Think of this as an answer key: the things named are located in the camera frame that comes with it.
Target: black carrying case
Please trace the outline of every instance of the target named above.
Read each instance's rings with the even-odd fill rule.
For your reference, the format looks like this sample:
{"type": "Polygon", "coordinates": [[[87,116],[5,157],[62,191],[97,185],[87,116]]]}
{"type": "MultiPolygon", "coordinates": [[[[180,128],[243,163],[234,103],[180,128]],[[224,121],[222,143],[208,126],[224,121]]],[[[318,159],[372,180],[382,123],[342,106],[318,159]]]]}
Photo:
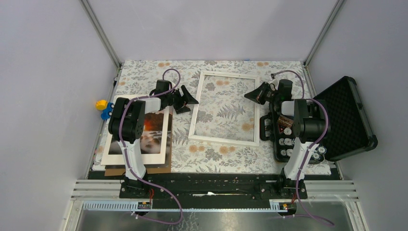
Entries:
{"type": "Polygon", "coordinates": [[[314,99],[326,101],[331,125],[331,132],[322,141],[327,148],[325,159],[338,161],[377,146],[353,78],[344,76],[314,99]]]}

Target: empty picture frame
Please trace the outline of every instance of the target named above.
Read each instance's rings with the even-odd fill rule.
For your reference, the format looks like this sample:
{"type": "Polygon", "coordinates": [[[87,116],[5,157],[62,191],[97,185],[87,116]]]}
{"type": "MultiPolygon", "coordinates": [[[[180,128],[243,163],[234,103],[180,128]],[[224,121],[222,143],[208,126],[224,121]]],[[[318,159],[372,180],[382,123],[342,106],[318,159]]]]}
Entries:
{"type": "MultiPolygon", "coordinates": [[[[144,95],[117,95],[114,98],[114,102],[116,102],[116,99],[119,97],[133,99],[135,97],[140,97],[140,96],[144,96],[144,95]]],[[[142,150],[145,150],[145,151],[142,151],[142,155],[141,155],[143,163],[145,165],[164,164],[166,161],[166,148],[168,145],[171,145],[170,139],[168,139],[168,125],[169,125],[169,112],[170,112],[169,107],[166,107],[162,112],[163,112],[162,113],[163,114],[163,125],[161,126],[161,129],[160,129],[161,131],[160,130],[157,130],[157,131],[150,130],[150,134],[145,135],[146,141],[143,141],[143,139],[140,140],[140,148],[142,150]],[[158,143],[157,140],[154,142],[150,142],[150,141],[153,141],[154,139],[157,139],[154,136],[160,135],[158,131],[161,132],[160,145],[157,144],[158,143]]],[[[144,129],[146,129],[146,119],[147,118],[145,117],[144,129]]],[[[117,141],[112,140],[112,134],[108,132],[106,143],[103,148],[101,165],[124,165],[125,161],[121,153],[122,151],[120,150],[120,147],[117,144],[117,141]]]]}
{"type": "Polygon", "coordinates": [[[244,98],[258,85],[256,75],[201,71],[189,140],[258,147],[259,105],[244,98]]]}

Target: metal floor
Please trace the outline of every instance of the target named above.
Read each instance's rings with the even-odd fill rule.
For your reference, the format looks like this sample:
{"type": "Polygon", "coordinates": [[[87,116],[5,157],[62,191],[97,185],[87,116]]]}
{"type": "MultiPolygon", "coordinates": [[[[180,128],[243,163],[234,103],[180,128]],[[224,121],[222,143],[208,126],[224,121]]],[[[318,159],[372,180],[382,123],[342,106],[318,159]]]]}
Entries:
{"type": "MultiPolygon", "coordinates": [[[[347,209],[340,202],[304,203],[313,214],[323,216],[336,225],[329,228],[311,218],[271,219],[277,213],[266,212],[185,212],[178,225],[163,225],[136,220],[130,212],[83,210],[78,231],[352,231],[347,209]]],[[[298,207],[297,214],[305,212],[298,207]]],[[[179,213],[151,212],[148,217],[175,221],[179,213]]]]}

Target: picture frame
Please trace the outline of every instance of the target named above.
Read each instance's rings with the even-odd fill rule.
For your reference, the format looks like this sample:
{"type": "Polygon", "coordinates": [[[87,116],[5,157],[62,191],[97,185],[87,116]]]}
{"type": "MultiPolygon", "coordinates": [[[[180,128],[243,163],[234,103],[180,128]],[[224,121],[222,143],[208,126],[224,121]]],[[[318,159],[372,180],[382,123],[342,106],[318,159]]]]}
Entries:
{"type": "MultiPolygon", "coordinates": [[[[196,100],[200,102],[203,84],[205,80],[205,76],[216,76],[216,77],[229,77],[229,78],[241,78],[241,79],[253,79],[254,80],[254,89],[259,85],[259,76],[257,75],[248,75],[248,74],[238,74],[238,73],[227,73],[227,72],[217,72],[217,71],[204,71],[202,70],[200,73],[200,78],[198,81],[198,88],[197,88],[197,95],[196,100]]],[[[197,115],[199,112],[200,104],[194,105],[192,119],[190,124],[189,130],[189,140],[193,141],[205,141],[205,142],[214,142],[214,143],[221,143],[221,144],[234,144],[238,146],[250,146],[250,147],[258,147],[259,146],[259,110],[260,107],[258,104],[254,103],[254,138],[253,141],[240,141],[240,140],[231,140],[225,138],[215,138],[215,137],[208,137],[202,135],[195,135],[196,123],[197,123],[197,115]]]]}
{"type": "MultiPolygon", "coordinates": [[[[141,97],[145,95],[116,95],[114,97],[114,103],[116,99],[119,97],[133,99],[136,97],[141,97]]],[[[154,154],[142,154],[143,164],[145,165],[159,165],[164,164],[166,161],[166,147],[167,147],[167,134],[168,134],[168,123],[169,123],[169,114],[170,109],[166,107],[163,110],[163,127],[162,127],[162,137],[160,142],[160,153],[154,154]]],[[[103,148],[103,154],[101,159],[101,165],[124,165],[125,161],[123,159],[122,154],[109,154],[111,150],[111,143],[112,143],[112,134],[108,132],[106,142],[103,148]]]]}

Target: cable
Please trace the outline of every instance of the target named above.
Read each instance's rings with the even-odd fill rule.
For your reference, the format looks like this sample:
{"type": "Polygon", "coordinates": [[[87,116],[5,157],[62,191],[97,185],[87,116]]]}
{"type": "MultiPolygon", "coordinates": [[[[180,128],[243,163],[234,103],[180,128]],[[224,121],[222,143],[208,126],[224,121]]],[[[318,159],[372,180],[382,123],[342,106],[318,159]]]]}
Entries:
{"type": "Polygon", "coordinates": [[[314,216],[314,215],[312,215],[312,214],[303,206],[303,203],[302,203],[302,201],[300,200],[300,196],[299,196],[299,178],[300,178],[300,175],[301,175],[301,173],[302,173],[302,169],[303,169],[303,167],[305,166],[306,159],[307,159],[307,156],[308,156],[308,154],[309,154],[309,150],[310,150],[315,144],[319,143],[319,142],[323,139],[323,137],[324,137],[324,136],[326,135],[326,133],[327,133],[327,129],[329,128],[329,116],[327,115],[327,111],[326,111],[326,109],[323,107],[323,105],[322,105],[319,101],[317,101],[317,100],[315,100],[315,99],[306,99],[306,100],[313,101],[314,103],[316,103],[316,104],[322,109],[322,111],[323,111],[323,113],[324,113],[325,127],[324,127],[324,131],[323,131],[323,133],[320,135],[320,137],[319,137],[316,141],[314,141],[314,142],[308,147],[308,149],[307,149],[307,151],[306,151],[306,154],[305,154],[305,157],[303,158],[303,161],[302,161],[302,163],[301,163],[301,165],[300,165],[299,171],[297,172],[296,188],[295,188],[295,190],[296,190],[296,196],[297,196],[297,200],[299,201],[300,206],[301,206],[301,207],[303,208],[303,210],[307,213],[307,215],[306,215],[306,214],[300,214],[300,215],[297,215],[297,216],[298,216],[298,217],[311,217],[311,218],[315,219],[317,222],[319,222],[320,224],[326,225],[326,226],[328,226],[328,227],[334,227],[334,223],[333,223],[332,221],[330,221],[330,220],[328,220],[328,219],[326,219],[326,218],[323,218],[323,217],[319,217],[319,216],[314,216]]]}
{"type": "Polygon", "coordinates": [[[293,204],[296,201],[296,194],[293,194],[292,200],[291,200],[291,204],[293,204]]]}
{"type": "Polygon", "coordinates": [[[279,75],[279,74],[282,74],[282,73],[285,73],[285,72],[294,73],[299,78],[300,84],[302,85],[302,98],[301,99],[303,99],[305,97],[305,86],[303,85],[303,80],[302,80],[302,78],[300,78],[300,75],[298,73],[296,73],[295,71],[291,71],[291,70],[283,70],[283,71],[278,71],[277,73],[271,74],[270,76],[271,76],[271,78],[273,80],[276,75],[279,75]]]}
{"type": "MultiPolygon", "coordinates": [[[[310,216],[309,215],[306,215],[306,214],[298,214],[298,215],[295,215],[295,214],[293,214],[293,215],[287,215],[287,216],[279,216],[279,217],[271,217],[271,218],[269,218],[269,219],[287,219],[287,218],[296,218],[296,217],[300,217],[300,218],[310,218],[310,216]]],[[[325,220],[325,221],[327,221],[328,223],[332,223],[333,224],[333,222],[331,222],[329,219],[327,219],[327,218],[324,218],[324,217],[321,217],[321,216],[315,216],[316,218],[318,218],[318,219],[321,219],[321,220],[325,220]]]]}
{"type": "Polygon", "coordinates": [[[154,190],[153,189],[149,189],[149,202],[150,202],[150,208],[152,207],[152,199],[154,196],[154,190]]]}
{"type": "Polygon", "coordinates": [[[125,174],[126,174],[126,171],[121,175],[122,178],[119,179],[120,184],[122,184],[121,180],[125,181],[125,174]]]}
{"type": "MultiPolygon", "coordinates": [[[[136,100],[147,99],[147,98],[152,98],[152,97],[158,97],[158,96],[161,96],[161,95],[164,95],[164,94],[167,94],[167,93],[173,91],[173,90],[179,85],[179,83],[180,83],[180,81],[181,81],[181,75],[180,75],[180,72],[178,72],[178,70],[176,70],[176,69],[174,69],[174,68],[170,68],[170,69],[167,69],[166,71],[164,71],[164,73],[163,73],[163,80],[165,79],[165,74],[166,74],[168,71],[170,71],[170,70],[177,72],[178,78],[179,78],[178,81],[177,81],[177,83],[176,83],[172,88],[170,88],[169,90],[167,90],[167,91],[165,91],[165,92],[159,93],[159,94],[157,94],[157,95],[152,95],[152,96],[149,95],[149,96],[142,96],[142,97],[133,98],[133,99],[131,99],[127,104],[130,105],[131,103],[133,103],[133,102],[136,101],[136,100]]],[[[127,155],[128,155],[128,150],[127,150],[127,148],[126,148],[125,141],[123,140],[123,137],[122,137],[123,121],[125,120],[126,112],[128,111],[129,108],[130,108],[130,107],[125,107],[125,110],[123,111],[123,115],[122,115],[122,118],[120,119],[120,123],[119,123],[119,139],[120,139],[120,141],[122,142],[122,145],[123,145],[123,152],[124,152],[124,154],[125,154],[126,166],[128,167],[130,173],[132,173],[132,175],[133,175],[134,177],[136,177],[136,179],[138,179],[139,181],[141,181],[141,182],[143,182],[143,183],[145,183],[145,184],[148,184],[148,185],[157,187],[157,188],[159,188],[159,189],[163,189],[164,191],[166,191],[170,196],[173,197],[173,199],[176,201],[176,203],[177,203],[177,205],[178,205],[178,208],[180,209],[180,219],[179,219],[178,221],[176,221],[176,222],[167,222],[167,221],[157,220],[157,219],[153,219],[153,218],[146,218],[146,217],[139,216],[139,215],[136,215],[136,218],[142,218],[142,219],[145,219],[145,220],[151,220],[151,221],[155,221],[155,222],[162,223],[162,224],[166,224],[166,225],[176,225],[176,224],[179,224],[179,223],[183,220],[183,209],[181,208],[181,204],[180,204],[179,200],[176,198],[176,196],[175,196],[173,193],[171,193],[168,189],[166,189],[165,187],[160,186],[160,185],[157,185],[157,184],[150,183],[150,182],[145,181],[145,180],[143,180],[142,178],[138,177],[138,176],[136,175],[136,173],[133,171],[133,169],[130,167],[129,158],[128,158],[128,156],[127,156],[127,155]]]]}

